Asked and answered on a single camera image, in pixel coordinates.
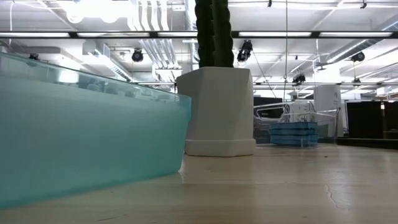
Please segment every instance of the frosted glass counter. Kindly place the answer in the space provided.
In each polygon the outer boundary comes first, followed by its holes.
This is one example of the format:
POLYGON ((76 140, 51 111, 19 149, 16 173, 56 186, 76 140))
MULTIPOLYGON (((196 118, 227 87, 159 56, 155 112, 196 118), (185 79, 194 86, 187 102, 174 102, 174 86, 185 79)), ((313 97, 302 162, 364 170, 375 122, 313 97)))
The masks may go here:
POLYGON ((0 54, 0 207, 172 174, 187 96, 0 54))

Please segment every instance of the beige stone floor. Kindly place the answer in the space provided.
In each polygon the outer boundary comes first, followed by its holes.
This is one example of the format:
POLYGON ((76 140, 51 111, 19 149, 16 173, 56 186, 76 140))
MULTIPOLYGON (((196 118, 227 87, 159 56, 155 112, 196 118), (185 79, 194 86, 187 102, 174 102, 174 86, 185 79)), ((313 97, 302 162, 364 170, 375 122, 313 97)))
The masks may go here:
POLYGON ((398 223, 398 151, 185 156, 178 174, 0 210, 0 223, 398 223))

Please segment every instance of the cactus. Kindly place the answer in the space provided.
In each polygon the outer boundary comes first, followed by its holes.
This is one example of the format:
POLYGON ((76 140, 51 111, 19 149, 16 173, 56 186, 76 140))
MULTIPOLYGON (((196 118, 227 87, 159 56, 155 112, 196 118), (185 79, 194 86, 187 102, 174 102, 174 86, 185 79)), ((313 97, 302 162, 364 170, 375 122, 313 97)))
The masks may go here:
POLYGON ((231 37, 230 17, 228 0, 213 0, 215 66, 217 67, 234 67, 234 54, 232 53, 234 43, 231 37))
POLYGON ((199 67, 201 68, 214 66, 215 62, 211 3, 211 0, 196 0, 195 6, 199 44, 198 54, 200 58, 199 67))
POLYGON ((196 0, 199 67, 233 67, 228 0, 196 0))

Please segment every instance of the white planter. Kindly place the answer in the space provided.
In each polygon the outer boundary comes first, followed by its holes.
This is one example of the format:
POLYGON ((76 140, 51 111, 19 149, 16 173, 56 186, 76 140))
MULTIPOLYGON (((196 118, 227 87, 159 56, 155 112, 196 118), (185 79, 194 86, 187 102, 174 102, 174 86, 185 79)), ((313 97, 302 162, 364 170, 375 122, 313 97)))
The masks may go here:
POLYGON ((249 69, 205 67, 177 78, 178 93, 192 97, 185 141, 191 156, 252 155, 253 85, 249 69))

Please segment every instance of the glass edge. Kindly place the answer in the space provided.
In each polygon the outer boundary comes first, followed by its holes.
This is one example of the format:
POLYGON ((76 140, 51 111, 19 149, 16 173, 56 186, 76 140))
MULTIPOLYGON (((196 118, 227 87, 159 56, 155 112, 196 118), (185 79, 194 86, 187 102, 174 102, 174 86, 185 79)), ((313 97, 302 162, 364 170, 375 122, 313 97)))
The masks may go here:
POLYGON ((74 72, 77 72, 77 73, 82 73, 84 75, 89 75, 89 76, 93 76, 93 77, 103 78, 105 80, 109 80, 109 81, 115 82, 115 83, 120 83, 122 85, 138 86, 138 87, 141 87, 141 88, 144 88, 144 89, 148 89, 148 90, 151 90, 151 91, 158 91, 158 92, 162 92, 162 93, 168 93, 168 94, 171 94, 171 95, 189 97, 189 96, 186 96, 186 95, 181 95, 181 94, 178 94, 178 93, 171 93, 171 92, 168 92, 168 91, 165 91, 165 90, 158 90, 158 89, 155 89, 155 88, 147 87, 147 86, 136 84, 136 83, 124 82, 124 81, 113 79, 113 78, 110 78, 110 77, 104 77, 104 76, 95 75, 95 74, 92 74, 92 73, 89 73, 89 72, 84 72, 84 71, 80 71, 80 70, 74 70, 72 68, 67 68, 67 67, 63 67, 63 66, 60 66, 60 65, 54 65, 54 64, 50 64, 50 63, 36 61, 36 60, 24 58, 24 57, 22 57, 20 55, 16 55, 16 54, 9 54, 9 53, 0 52, 0 57, 8 57, 8 58, 11 58, 13 60, 20 60, 20 61, 23 61, 23 62, 34 62, 34 63, 40 64, 40 65, 44 65, 44 66, 49 67, 49 68, 55 68, 55 69, 58 69, 58 70, 71 70, 71 71, 74 71, 74 72))

